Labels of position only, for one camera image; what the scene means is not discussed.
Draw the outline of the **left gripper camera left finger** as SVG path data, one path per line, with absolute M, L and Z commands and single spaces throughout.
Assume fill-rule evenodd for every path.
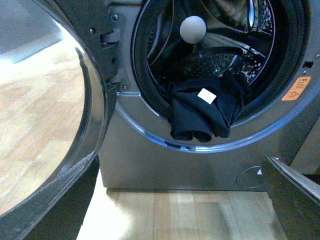
M 92 152 L 0 217 L 2 240 L 75 240 L 100 168 Z

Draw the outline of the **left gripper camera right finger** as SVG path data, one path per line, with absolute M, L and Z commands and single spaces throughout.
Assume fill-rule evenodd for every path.
M 262 176 L 276 216 L 289 240 L 320 238 L 320 176 L 303 175 L 266 155 Z

